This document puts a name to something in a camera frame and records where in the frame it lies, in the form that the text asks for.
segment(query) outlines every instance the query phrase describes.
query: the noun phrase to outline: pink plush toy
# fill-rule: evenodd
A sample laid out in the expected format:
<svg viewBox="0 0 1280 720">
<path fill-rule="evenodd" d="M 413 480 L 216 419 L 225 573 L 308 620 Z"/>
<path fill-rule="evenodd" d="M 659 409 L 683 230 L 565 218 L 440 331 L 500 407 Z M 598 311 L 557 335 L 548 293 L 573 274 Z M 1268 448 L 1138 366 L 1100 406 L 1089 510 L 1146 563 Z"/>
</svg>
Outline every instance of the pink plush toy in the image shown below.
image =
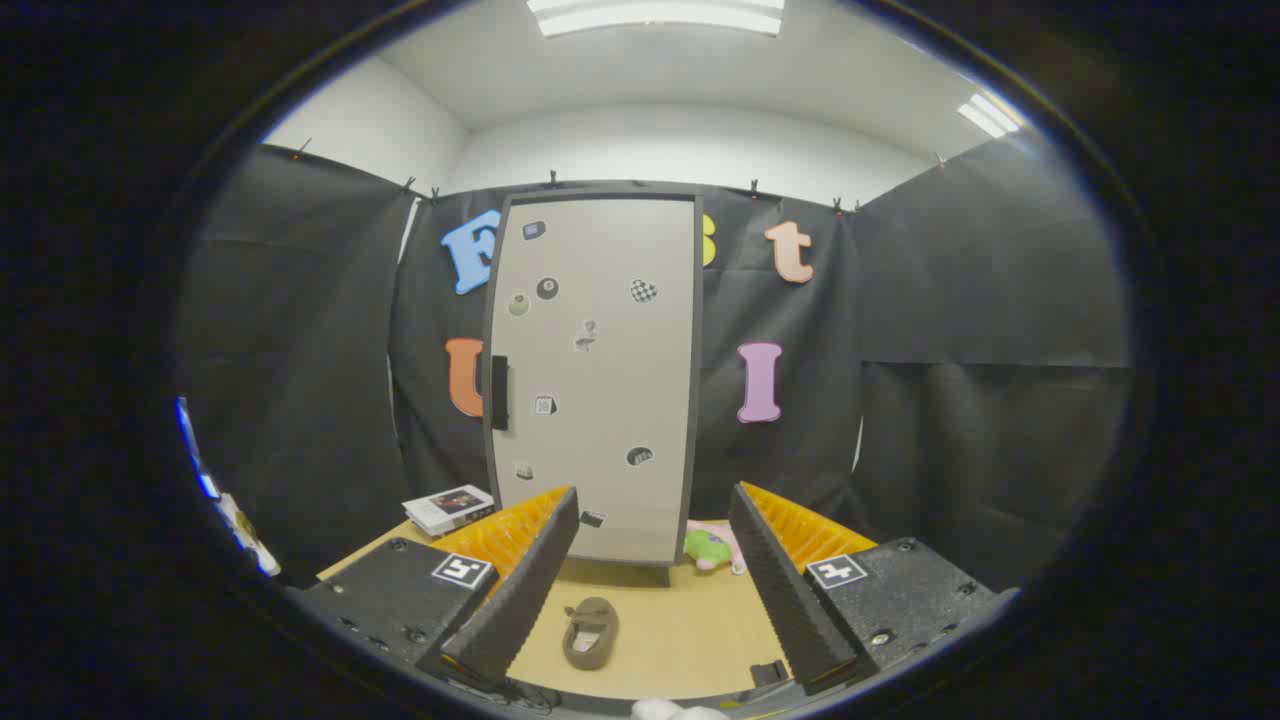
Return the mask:
<svg viewBox="0 0 1280 720">
<path fill-rule="evenodd" d="M 685 532 L 685 553 L 694 559 L 699 570 L 714 570 L 726 560 L 732 559 L 730 569 L 735 575 L 746 573 L 746 560 L 742 548 L 728 525 L 689 520 Z"/>
</svg>

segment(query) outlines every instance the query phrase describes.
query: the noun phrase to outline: checkered sticker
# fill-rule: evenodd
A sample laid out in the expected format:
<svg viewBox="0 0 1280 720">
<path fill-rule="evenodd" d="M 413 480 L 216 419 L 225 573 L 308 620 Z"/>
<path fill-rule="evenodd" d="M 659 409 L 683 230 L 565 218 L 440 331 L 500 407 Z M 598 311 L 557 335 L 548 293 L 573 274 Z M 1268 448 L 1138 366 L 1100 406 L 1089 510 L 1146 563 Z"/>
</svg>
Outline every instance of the checkered sticker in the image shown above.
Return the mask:
<svg viewBox="0 0 1280 720">
<path fill-rule="evenodd" d="M 818 560 L 806 565 L 809 574 L 818 580 L 822 589 L 829 591 L 854 580 L 867 577 L 867 570 L 847 555 L 837 555 L 827 560 Z"/>
<path fill-rule="evenodd" d="M 654 297 L 658 297 L 658 286 L 644 281 L 631 281 L 631 300 L 653 302 Z"/>
<path fill-rule="evenodd" d="M 444 559 L 444 562 L 440 562 L 440 566 L 431 573 L 431 577 L 439 578 L 447 583 L 475 589 L 475 587 L 480 584 L 480 579 L 484 578 L 484 574 L 488 573 L 490 568 L 493 568 L 493 565 L 485 562 L 484 560 L 476 560 L 465 555 L 449 555 Z"/>
</svg>

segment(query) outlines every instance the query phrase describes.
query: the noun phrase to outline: stack of books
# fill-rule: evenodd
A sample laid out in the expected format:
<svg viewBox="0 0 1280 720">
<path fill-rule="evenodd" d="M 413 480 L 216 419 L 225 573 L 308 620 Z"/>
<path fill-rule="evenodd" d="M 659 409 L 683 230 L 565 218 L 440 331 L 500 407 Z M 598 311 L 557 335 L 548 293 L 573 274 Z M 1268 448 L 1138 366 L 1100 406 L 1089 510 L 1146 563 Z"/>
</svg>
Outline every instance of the stack of books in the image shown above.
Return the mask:
<svg viewBox="0 0 1280 720">
<path fill-rule="evenodd" d="M 462 486 L 404 502 L 404 514 L 424 533 L 444 537 L 493 512 L 493 496 L 475 486 Z"/>
</svg>

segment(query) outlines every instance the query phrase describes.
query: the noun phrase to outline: stuffed toy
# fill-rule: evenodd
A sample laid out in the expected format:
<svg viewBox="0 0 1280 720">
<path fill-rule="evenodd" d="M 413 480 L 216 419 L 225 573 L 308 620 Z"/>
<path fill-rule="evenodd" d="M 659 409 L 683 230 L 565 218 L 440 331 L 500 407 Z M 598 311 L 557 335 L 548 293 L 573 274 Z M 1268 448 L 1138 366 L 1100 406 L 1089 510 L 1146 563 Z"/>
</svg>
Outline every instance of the stuffed toy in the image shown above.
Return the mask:
<svg viewBox="0 0 1280 720">
<path fill-rule="evenodd" d="M 631 720 L 728 720 L 728 715 L 701 705 L 681 707 L 654 697 L 636 701 L 631 706 Z"/>
<path fill-rule="evenodd" d="M 735 575 L 746 573 L 746 560 L 742 550 L 728 525 L 716 525 L 689 520 L 685 532 L 685 555 L 694 559 L 699 570 L 714 570 L 726 562 Z"/>
</svg>

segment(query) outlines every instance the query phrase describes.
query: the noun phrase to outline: white wall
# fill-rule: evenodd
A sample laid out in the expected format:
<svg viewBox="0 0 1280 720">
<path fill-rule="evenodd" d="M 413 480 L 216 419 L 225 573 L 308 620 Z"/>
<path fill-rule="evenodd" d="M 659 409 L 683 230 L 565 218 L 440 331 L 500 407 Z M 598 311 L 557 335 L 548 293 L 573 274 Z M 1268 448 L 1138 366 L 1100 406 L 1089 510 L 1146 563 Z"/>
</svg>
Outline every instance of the white wall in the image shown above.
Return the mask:
<svg viewBox="0 0 1280 720">
<path fill-rule="evenodd" d="M 690 105 L 611 106 L 470 133 L 442 195 L 570 179 L 749 187 L 845 208 L 928 169 L 896 147 L 783 115 Z"/>
<path fill-rule="evenodd" d="M 429 192 L 453 170 L 466 129 L 413 81 L 372 58 L 316 91 L 262 142 L 301 147 Z"/>
</svg>

